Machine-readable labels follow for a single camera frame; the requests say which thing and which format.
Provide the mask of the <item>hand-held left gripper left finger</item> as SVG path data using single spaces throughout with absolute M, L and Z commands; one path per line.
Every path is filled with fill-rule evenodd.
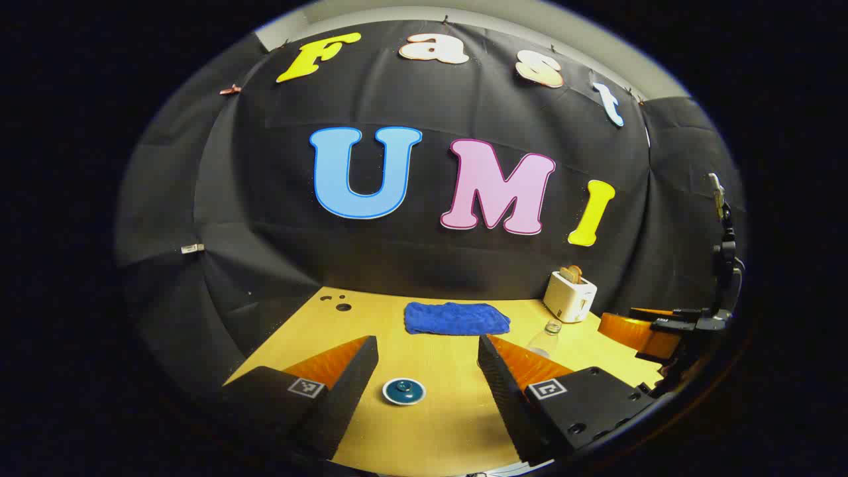
M 290 459 L 331 460 L 378 360 L 378 339 L 366 335 L 285 370 L 257 366 L 222 387 L 225 414 Z

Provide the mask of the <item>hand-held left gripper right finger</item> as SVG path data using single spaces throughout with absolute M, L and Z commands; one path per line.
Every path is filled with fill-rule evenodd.
M 493 335 L 479 337 L 478 365 L 528 464 L 584 452 L 655 403 L 646 387 L 628 386 L 599 366 L 572 371 Z

